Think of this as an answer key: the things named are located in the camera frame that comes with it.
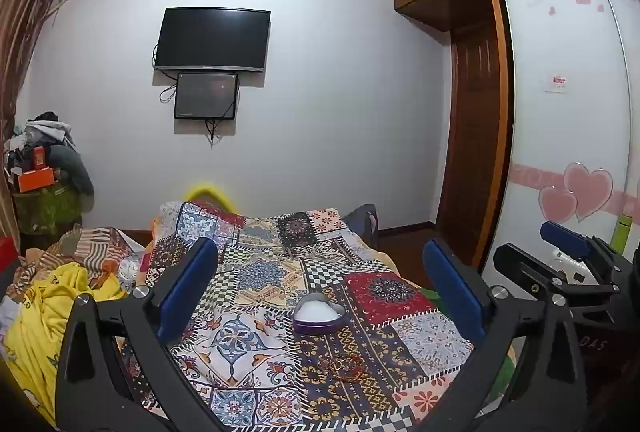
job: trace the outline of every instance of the black monitor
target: black monitor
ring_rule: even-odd
[[[270,17],[257,9],[167,8],[154,67],[263,71]]]
[[[232,120],[236,117],[238,75],[180,73],[175,86],[176,120]]]

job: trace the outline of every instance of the bedspread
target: bedspread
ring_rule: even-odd
[[[171,353],[229,427],[402,431],[437,404],[472,351],[334,209],[254,219],[174,203],[154,231],[148,285],[197,238],[218,244],[216,275]],[[292,311],[308,292],[324,292],[343,306],[346,325],[327,336],[293,332]],[[318,367],[321,358],[341,353],[364,359],[357,382]],[[126,346],[123,357],[143,404],[161,414]]]

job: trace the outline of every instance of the curtain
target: curtain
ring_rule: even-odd
[[[47,13],[57,0],[0,0],[0,148],[14,130],[15,103],[33,48]],[[20,249],[14,204],[6,181],[0,180],[0,235],[12,237]]]

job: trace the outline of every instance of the orange box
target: orange box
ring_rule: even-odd
[[[46,187],[55,183],[53,177],[53,168],[46,167],[40,170],[31,170],[25,172],[21,176],[18,176],[18,186],[20,192],[28,192],[29,190],[35,190],[36,188]]]

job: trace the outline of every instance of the pile of clothes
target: pile of clothes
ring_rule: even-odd
[[[56,180],[63,184],[70,182],[81,196],[93,199],[94,185],[76,152],[71,138],[71,126],[60,122],[55,113],[47,111],[34,120],[29,120],[24,132],[11,138],[7,145],[9,152],[6,170],[15,191],[19,191],[18,176],[33,170],[34,149],[43,147],[47,166],[54,169]]]

